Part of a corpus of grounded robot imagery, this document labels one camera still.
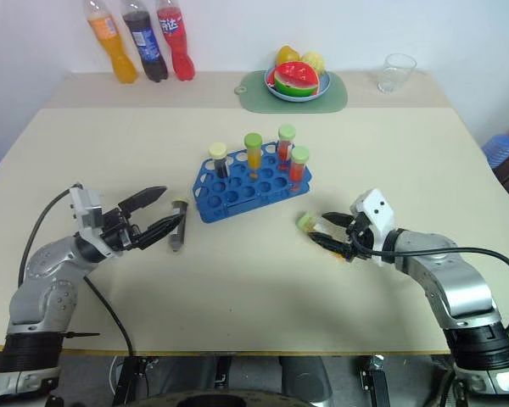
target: white table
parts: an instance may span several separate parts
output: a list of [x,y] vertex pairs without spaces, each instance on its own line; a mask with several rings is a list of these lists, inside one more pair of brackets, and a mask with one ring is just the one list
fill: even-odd
[[[105,209],[145,187],[166,185],[158,203],[134,214],[142,228],[171,212],[191,188],[207,147],[230,150],[258,131],[275,140],[285,122],[309,146],[311,190],[213,224],[189,207],[179,254],[166,241],[103,262],[91,278],[109,299],[139,354],[239,352],[366,354],[446,352],[422,289],[393,266],[344,263],[303,236],[303,211],[348,212],[379,187],[397,226],[433,231],[460,245],[509,256],[509,197],[429,75],[384,96],[360,72],[340,74],[349,105],[335,114],[253,114],[232,89],[240,74],[200,74],[192,83],[108,75],[67,80],[0,164],[0,347],[20,256],[36,217],[74,181],[102,193]],[[49,214],[34,248],[76,231],[67,199]],[[509,270],[465,255],[489,283],[509,321]],[[70,324],[99,337],[64,346],[125,349],[106,310],[81,286]]]

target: floor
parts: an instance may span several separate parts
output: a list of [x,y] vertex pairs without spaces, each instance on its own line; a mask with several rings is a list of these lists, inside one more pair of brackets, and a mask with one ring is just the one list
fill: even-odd
[[[86,407],[108,407],[113,394],[109,388],[108,373],[112,357],[80,356],[63,354],[63,368],[59,388],[54,392],[66,401],[66,407],[74,402]],[[324,364],[333,388],[334,406],[371,406],[369,394],[361,388],[358,358],[324,357]],[[160,358],[148,371],[150,392],[160,390],[172,361]],[[433,388],[436,369],[429,356],[390,356],[385,358],[384,370],[389,385],[390,403],[399,407],[422,407]],[[277,358],[237,357],[230,370],[230,388],[255,388],[280,392],[281,366]],[[139,389],[140,398],[146,397],[146,389]]]

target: green mat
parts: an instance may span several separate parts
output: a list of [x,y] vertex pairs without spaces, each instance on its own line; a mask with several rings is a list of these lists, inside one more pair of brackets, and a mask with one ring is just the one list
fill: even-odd
[[264,83],[264,70],[256,70],[243,77],[234,89],[244,109],[255,113],[333,113],[347,104],[347,89],[339,76],[331,76],[330,88],[319,98],[309,102],[294,103],[276,98]]

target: white wall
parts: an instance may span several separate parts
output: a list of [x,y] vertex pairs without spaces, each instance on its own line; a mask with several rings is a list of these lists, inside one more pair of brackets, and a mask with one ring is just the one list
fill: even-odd
[[[119,1],[107,3],[118,17]],[[479,143],[509,130],[509,0],[182,0],[182,9],[198,70],[262,69],[284,44],[316,50],[331,70],[409,53]],[[65,72],[109,70],[81,0],[0,0],[0,157]]]

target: blue test tube rack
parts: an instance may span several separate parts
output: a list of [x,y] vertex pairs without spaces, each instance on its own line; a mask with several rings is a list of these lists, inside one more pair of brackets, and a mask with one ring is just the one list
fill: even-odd
[[309,191],[311,173],[305,168],[304,179],[292,183],[288,171],[277,168],[277,143],[262,145],[262,166],[254,179],[247,166],[247,150],[229,153],[228,177],[219,178],[213,159],[206,159],[194,182],[193,194],[200,217],[205,223],[216,222]]

